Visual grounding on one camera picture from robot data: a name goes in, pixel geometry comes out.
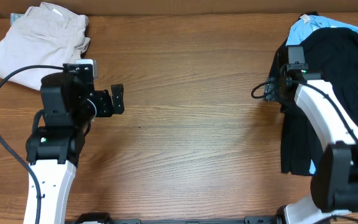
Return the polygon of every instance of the black cloth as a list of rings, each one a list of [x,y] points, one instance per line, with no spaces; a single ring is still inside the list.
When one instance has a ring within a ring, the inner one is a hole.
[[[285,48],[284,44],[277,50]],[[347,28],[314,31],[301,46],[310,70],[321,70],[338,101],[358,125],[358,33]],[[277,54],[270,77],[278,77]],[[312,159],[318,166],[323,149],[305,114],[296,105],[286,108],[282,132],[282,172],[310,175]]]

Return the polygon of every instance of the white cloth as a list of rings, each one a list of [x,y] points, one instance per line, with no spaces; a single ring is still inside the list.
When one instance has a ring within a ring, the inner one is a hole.
[[[88,17],[42,2],[18,18],[0,41],[0,77],[29,65],[62,66],[74,63],[88,48]],[[10,81],[40,90],[41,79],[59,70],[35,68],[14,75]]]

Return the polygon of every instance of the black garment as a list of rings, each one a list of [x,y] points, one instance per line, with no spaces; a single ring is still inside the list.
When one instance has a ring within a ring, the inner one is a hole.
[[[323,72],[336,98],[358,125],[358,33],[347,28],[322,28],[301,45],[310,70]],[[278,77],[277,58],[269,76]],[[281,152],[282,172],[296,175],[309,175],[310,159],[317,167],[323,153],[314,129],[297,106],[285,111]]]

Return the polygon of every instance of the brown surface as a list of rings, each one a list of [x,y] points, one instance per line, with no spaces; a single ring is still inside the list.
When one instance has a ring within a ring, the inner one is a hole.
[[[92,17],[96,88],[123,83],[126,111],[93,123],[67,217],[242,218],[308,194],[309,177],[280,173],[279,106],[250,97],[297,15]],[[358,13],[325,15],[358,26]],[[41,107],[23,86],[0,92],[1,134],[22,157]],[[0,145],[0,223],[21,223],[27,181]]]
[[[0,17],[25,13],[42,0],[0,0]],[[89,16],[278,12],[358,12],[358,0],[51,0]]]

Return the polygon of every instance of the light blue fabric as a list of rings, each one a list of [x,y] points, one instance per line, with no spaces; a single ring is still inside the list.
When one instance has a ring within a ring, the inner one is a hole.
[[[324,16],[309,16],[309,18],[309,22],[305,23],[303,19],[300,19],[293,26],[291,26],[290,35],[288,36],[286,45],[299,45],[302,41],[308,38],[313,31],[325,27],[345,27],[358,33],[358,27],[344,22],[335,21]]]

